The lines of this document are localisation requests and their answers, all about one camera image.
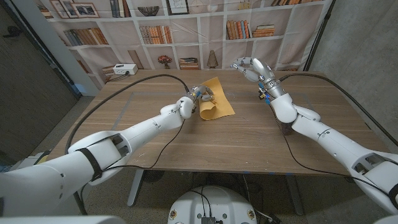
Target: white bookshelf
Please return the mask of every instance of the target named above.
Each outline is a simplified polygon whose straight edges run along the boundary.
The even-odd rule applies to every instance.
[[[52,11],[49,0],[42,2]],[[170,16],[165,0],[127,0],[132,17],[113,18],[109,0],[97,0],[94,4],[101,18],[61,19],[56,12],[52,12],[54,18],[47,20],[53,24],[66,43],[68,41],[63,34],[65,29],[92,27],[101,29],[109,45],[68,47],[78,52],[83,60],[90,57],[89,51],[93,50],[107,53],[110,58],[109,63],[115,61],[134,63],[128,50],[136,50],[144,68],[158,69],[163,65],[160,65],[156,58],[167,52],[174,61],[172,68],[179,69],[179,58],[198,57],[200,68],[203,70],[208,69],[206,66],[208,56],[210,50],[214,50],[219,64],[218,69],[229,69],[230,63],[238,57],[258,57],[274,70],[301,69],[331,4],[331,0],[324,0],[270,6],[272,0],[254,0],[252,9],[237,10],[239,0],[218,0],[218,2],[220,4],[217,12],[209,13],[204,7],[203,13]],[[145,17],[137,10],[138,6],[159,6],[160,9],[156,16]],[[252,31],[259,25],[275,24],[275,36],[228,40],[226,32],[228,20],[247,20]],[[183,31],[177,25],[185,26],[191,33]],[[140,26],[170,26],[174,31],[172,34],[174,43],[145,44],[139,30]],[[297,46],[301,46],[304,50],[293,52]],[[96,77],[101,86],[104,85],[104,80],[100,69],[109,66],[109,63],[103,65],[94,62],[85,63],[90,69],[89,76]]]

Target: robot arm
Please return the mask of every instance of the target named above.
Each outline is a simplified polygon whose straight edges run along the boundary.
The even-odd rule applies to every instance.
[[[206,86],[195,87],[175,104],[163,107],[158,116],[123,131],[94,133],[72,145],[67,155],[0,174],[0,215],[46,215],[85,184],[108,180],[122,168],[102,170],[126,165],[137,149],[190,118],[197,98],[210,100],[212,94]]]
[[[242,68],[239,63],[253,65],[260,75]],[[271,68],[268,65],[260,66],[259,63],[256,58],[239,58],[231,67],[243,72],[249,81],[259,82],[260,98],[270,101],[279,121],[293,122],[293,130],[319,143],[352,177],[381,189],[386,194],[360,180],[354,180],[379,206],[398,214],[398,155],[366,149],[320,122],[320,115],[316,112],[292,104],[292,98],[285,93],[280,81],[275,79]]]

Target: picture frame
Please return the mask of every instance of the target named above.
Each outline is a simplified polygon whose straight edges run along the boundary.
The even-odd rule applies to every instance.
[[[166,0],[169,15],[189,14],[188,0]]]
[[[79,18],[100,18],[93,3],[71,3]]]
[[[75,12],[75,10],[73,10],[72,7],[72,3],[73,0],[59,0],[61,2],[61,5],[63,6],[63,8],[66,10],[69,18],[79,18]]]
[[[68,13],[59,0],[51,0],[50,3],[61,19],[69,19]]]

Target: yellow paper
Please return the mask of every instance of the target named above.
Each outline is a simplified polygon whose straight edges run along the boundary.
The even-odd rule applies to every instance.
[[[202,85],[209,87],[213,91],[214,100],[207,102],[203,102],[202,100],[199,101],[201,118],[212,120],[235,114],[234,109],[232,109],[232,106],[224,95],[223,87],[221,87],[218,77],[205,81]]]

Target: floor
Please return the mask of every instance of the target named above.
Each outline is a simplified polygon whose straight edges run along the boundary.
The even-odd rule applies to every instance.
[[[35,153],[53,148],[92,99],[83,97],[40,144]],[[244,193],[240,187],[243,184],[242,174],[234,174],[241,182],[239,184],[231,174],[165,172],[157,182],[144,182],[136,205],[128,207],[126,203],[134,171],[125,168],[112,179],[93,187],[85,200],[88,213],[117,215],[126,223],[165,223],[173,202],[192,187],[214,184]],[[304,216],[294,213],[283,175],[245,174],[245,177],[248,182],[256,183],[249,184],[253,206],[262,209],[266,214],[275,214],[282,223],[364,224],[374,223],[388,215],[355,184],[348,183],[340,177],[297,177],[305,210]]]

